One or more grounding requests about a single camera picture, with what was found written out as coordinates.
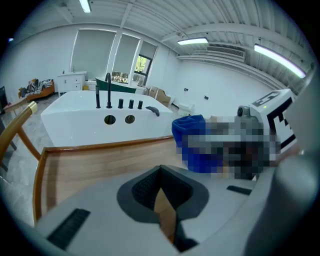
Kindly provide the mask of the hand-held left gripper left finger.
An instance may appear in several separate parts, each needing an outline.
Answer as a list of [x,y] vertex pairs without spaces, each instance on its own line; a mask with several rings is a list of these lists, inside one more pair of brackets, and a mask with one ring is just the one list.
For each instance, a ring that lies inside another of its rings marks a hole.
[[133,220],[119,206],[122,184],[147,173],[147,169],[98,181],[58,203],[39,219],[35,229],[46,239],[75,210],[88,217],[66,247],[73,256],[176,256],[157,223]]

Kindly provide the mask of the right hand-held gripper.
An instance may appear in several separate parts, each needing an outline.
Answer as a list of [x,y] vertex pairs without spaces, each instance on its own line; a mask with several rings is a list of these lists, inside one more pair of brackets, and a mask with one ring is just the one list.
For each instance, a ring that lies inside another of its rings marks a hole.
[[292,91],[282,89],[271,91],[250,104],[250,115],[263,123],[264,128],[276,134],[281,153],[284,153],[297,141],[285,118],[285,112],[293,101]]

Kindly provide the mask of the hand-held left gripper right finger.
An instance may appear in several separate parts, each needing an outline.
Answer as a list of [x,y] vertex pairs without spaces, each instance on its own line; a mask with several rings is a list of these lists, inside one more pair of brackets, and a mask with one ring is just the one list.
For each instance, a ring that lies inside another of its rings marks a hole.
[[159,178],[160,229],[179,252],[199,245],[222,228],[256,184],[173,165],[162,165]]

